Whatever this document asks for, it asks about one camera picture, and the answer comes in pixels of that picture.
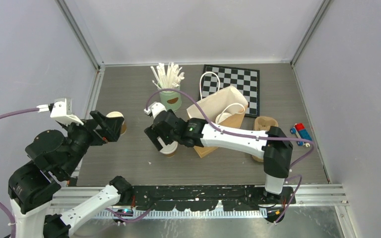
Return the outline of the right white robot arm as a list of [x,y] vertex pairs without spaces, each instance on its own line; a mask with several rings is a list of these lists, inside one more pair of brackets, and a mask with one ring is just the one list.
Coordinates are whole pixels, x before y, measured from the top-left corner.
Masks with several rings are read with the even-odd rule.
[[290,172],[293,145],[278,127],[269,131],[253,131],[210,124],[205,119],[187,121],[177,117],[172,110],[144,112],[153,117],[145,134],[161,151],[173,143],[193,147],[220,147],[263,158],[266,174],[264,199],[277,203],[283,197],[283,186]]

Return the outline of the stack of paper cups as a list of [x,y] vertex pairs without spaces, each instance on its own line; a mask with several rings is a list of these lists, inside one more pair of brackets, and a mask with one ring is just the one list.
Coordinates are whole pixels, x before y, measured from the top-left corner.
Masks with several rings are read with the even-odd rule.
[[119,135],[122,136],[127,130],[127,124],[125,117],[121,112],[112,111],[106,114],[106,117],[110,119],[114,125],[114,128],[118,129]]

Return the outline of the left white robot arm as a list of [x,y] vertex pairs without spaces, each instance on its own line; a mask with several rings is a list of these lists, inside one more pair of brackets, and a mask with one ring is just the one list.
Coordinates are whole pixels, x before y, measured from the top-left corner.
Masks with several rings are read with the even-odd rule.
[[132,199],[132,186],[122,176],[114,177],[100,192],[60,214],[48,214],[61,182],[71,178],[87,150],[116,142],[125,124],[120,112],[107,115],[92,111],[90,119],[63,124],[58,130],[38,134],[25,149],[30,161],[17,169],[8,181],[14,215],[13,238],[67,238],[103,209]]

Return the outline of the stack of pulp cup carriers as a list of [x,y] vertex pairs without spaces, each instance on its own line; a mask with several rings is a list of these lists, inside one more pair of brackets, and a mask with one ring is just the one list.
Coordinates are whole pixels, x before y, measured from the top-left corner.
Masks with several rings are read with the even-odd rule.
[[259,116],[254,120],[253,130],[267,133],[272,126],[278,127],[278,121],[272,117]]

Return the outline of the brown paper bag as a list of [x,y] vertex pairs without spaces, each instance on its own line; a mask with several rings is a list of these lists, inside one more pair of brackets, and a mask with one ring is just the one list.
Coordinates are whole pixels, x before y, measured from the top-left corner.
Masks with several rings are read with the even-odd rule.
[[[213,82],[213,93],[203,97],[202,95],[202,80],[205,76],[213,76],[214,79],[208,80],[208,83]],[[249,103],[243,96],[243,94],[234,86],[221,87],[219,76],[214,72],[205,72],[200,77],[200,86],[199,86],[199,95],[200,100],[197,104],[202,108],[203,112],[207,115],[207,117],[215,123],[216,117],[229,105],[232,103],[240,103],[245,106],[245,109],[248,109]],[[246,114],[246,111],[243,114],[237,114],[242,108],[238,106],[230,107],[227,112],[232,113],[233,115],[219,123],[219,125],[224,125],[232,128],[240,128],[242,125],[242,121]]]

